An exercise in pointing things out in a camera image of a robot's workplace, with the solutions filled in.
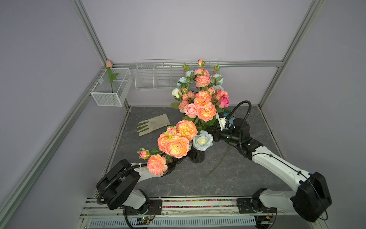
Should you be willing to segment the dark glass vase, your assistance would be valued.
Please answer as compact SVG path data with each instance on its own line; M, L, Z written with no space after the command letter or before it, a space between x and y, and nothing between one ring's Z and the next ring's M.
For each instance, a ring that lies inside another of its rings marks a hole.
M195 164L202 163L205 160L205 152L197 150L194 147L191 147L187 155L190 158L190 160Z

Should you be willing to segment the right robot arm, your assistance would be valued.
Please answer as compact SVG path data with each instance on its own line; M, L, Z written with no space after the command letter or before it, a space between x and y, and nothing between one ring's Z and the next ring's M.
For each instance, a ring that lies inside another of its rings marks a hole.
M237 118L232 124L207 130L215 142L223 140L235 147L244 158L266 168L291 188L291 191L261 188L251 196L248 204L239 200L238 205L250 207L257 213L267 209L287 210L308 222L316 222L327 214L332 199L325 177L318 172L302 170L271 152L250 136L250 126L244 119Z

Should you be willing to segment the magenta rose stem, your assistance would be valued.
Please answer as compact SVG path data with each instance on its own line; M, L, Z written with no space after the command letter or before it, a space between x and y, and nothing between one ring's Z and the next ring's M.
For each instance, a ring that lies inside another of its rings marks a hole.
M221 109L227 108L230 105L229 95L225 90L217 90L214 99L217 101L216 105Z

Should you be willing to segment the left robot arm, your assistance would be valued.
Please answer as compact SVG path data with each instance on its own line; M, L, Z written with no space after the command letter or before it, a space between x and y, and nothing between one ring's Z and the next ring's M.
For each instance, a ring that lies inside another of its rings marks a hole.
M161 204L158 204L157 201L151 201L142 190L136 189L135 186L141 181L170 174L174 171L175 166L183 160L184 158L174 158L173 162L168 164L166 172L154 175L147 168L147 163L136 164L123 159L97 183L96 202L99 205L107 205L110 210L125 207L126 213L135 215L143 215L151 210L157 210Z

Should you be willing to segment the large peach peony spray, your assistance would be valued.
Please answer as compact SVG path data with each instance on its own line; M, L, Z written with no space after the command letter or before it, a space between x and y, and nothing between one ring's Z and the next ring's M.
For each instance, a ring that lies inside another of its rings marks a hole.
M157 143L158 147L153 150L141 148L138 151L139 157L147 161L147 169L156 176L163 176L168 170L168 163L173 157L186 157L191 149L191 142L198 134L194 122L182 120L176 126L169 126L160 134Z

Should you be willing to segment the pink rose stem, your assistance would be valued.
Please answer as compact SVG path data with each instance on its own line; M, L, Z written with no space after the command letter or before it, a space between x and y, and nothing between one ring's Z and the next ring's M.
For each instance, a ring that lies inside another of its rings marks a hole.
M184 108L184 112L185 114L189 117L189 118L196 118L197 117L197 106L194 103L188 104L185 108Z

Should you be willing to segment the peach peony bunch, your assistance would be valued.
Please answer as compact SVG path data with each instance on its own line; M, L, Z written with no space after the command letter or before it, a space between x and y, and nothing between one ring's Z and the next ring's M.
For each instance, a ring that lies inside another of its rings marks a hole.
M217 114L216 107L212 104L211 99L211 94L208 91L200 91L193 101L197 108L198 118L205 122L213 120Z

